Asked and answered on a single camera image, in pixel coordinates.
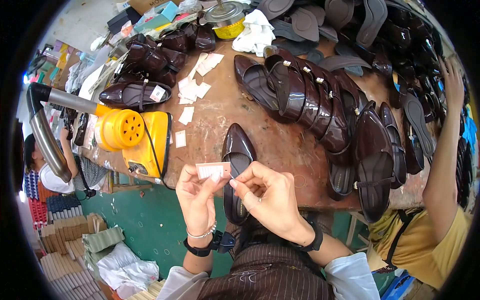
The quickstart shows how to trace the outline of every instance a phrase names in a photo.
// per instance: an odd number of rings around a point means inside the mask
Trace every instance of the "white sleeve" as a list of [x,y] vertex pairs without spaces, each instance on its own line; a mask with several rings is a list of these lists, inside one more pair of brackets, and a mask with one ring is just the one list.
[[206,272],[195,275],[183,267],[173,266],[156,300],[197,299],[208,278]]
[[363,252],[332,260],[325,267],[326,279],[333,287],[335,299],[378,299],[367,255]]
[[52,169],[48,165],[42,167],[39,172],[40,181],[45,188],[59,193],[69,194],[75,191],[75,187],[73,186],[73,180],[65,183],[63,180],[58,177],[57,175],[53,174]]

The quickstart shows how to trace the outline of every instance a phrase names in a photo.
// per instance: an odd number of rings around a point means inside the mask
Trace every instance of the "wooden table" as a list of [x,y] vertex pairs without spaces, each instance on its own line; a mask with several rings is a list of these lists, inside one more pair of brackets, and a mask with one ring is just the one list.
[[[330,56],[334,55],[334,45],[333,42],[321,39],[318,49],[325,56]],[[178,86],[172,89],[173,96],[169,101],[150,108],[167,111],[173,115],[173,136],[175,132],[186,130],[187,146],[175,148],[175,143],[171,145],[165,182],[174,187],[184,164],[220,161],[225,134],[232,123],[238,123],[251,139],[261,163],[276,171],[290,172],[295,176],[299,206],[313,209],[360,210],[359,197],[355,190],[340,202],[328,197],[326,193],[328,169],[324,149],[321,145],[315,144],[310,132],[296,124],[275,122],[255,102],[248,101],[242,96],[235,81],[233,68],[233,57],[241,53],[231,48],[231,42],[217,42],[216,53],[225,55],[221,63],[205,77],[198,73],[195,75],[197,84],[205,81],[212,87],[203,99],[198,99],[193,104],[195,113],[191,123],[185,126],[178,122],[185,107],[178,104]],[[192,53],[186,66],[177,74],[178,80],[187,76],[195,65],[198,54]],[[263,62],[263,58],[247,55]],[[377,108],[383,101],[388,101],[386,79],[382,76],[364,68],[362,77],[351,77],[365,91],[369,100],[375,100]],[[404,142],[403,111],[400,109],[392,111]],[[128,174],[121,152],[107,152],[94,147],[91,150],[81,149],[81,153],[100,165]],[[429,169],[430,166],[425,160],[425,170],[417,175],[408,175],[404,186],[391,190],[390,207],[398,209],[420,206]],[[138,175],[138,178],[159,183],[158,179],[142,175]]]

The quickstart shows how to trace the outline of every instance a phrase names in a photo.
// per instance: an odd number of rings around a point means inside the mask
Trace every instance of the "hair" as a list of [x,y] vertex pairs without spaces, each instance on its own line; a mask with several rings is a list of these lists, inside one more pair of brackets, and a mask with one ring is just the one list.
[[25,153],[25,173],[30,172],[32,165],[34,163],[32,158],[32,153],[35,151],[35,137],[31,133],[24,142],[24,153]]

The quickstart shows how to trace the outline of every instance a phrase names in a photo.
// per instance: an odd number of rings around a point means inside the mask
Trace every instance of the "bracelet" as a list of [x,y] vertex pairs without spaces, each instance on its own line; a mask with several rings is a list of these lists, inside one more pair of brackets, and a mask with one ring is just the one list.
[[191,235],[191,234],[188,232],[188,229],[186,229],[186,230],[187,230],[187,234],[188,234],[189,237],[194,238],[194,239],[201,239],[201,238],[206,237],[206,236],[209,235],[210,233],[214,232],[215,229],[216,229],[216,220],[215,220],[215,223],[213,224],[212,228],[210,229],[210,231],[208,231],[207,233],[202,234],[201,236]]

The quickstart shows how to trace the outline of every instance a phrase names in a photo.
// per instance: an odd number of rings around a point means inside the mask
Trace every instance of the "blue container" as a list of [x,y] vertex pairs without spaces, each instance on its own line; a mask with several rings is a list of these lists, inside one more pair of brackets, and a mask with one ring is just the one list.
[[177,15],[178,7],[175,5],[175,3],[169,1],[155,7],[154,10],[156,13],[159,13],[159,15],[147,22],[145,22],[145,16],[142,16],[140,20],[138,20],[137,24],[135,24],[135,26],[133,27],[137,32],[141,32],[145,29],[155,29],[157,27],[171,23]]

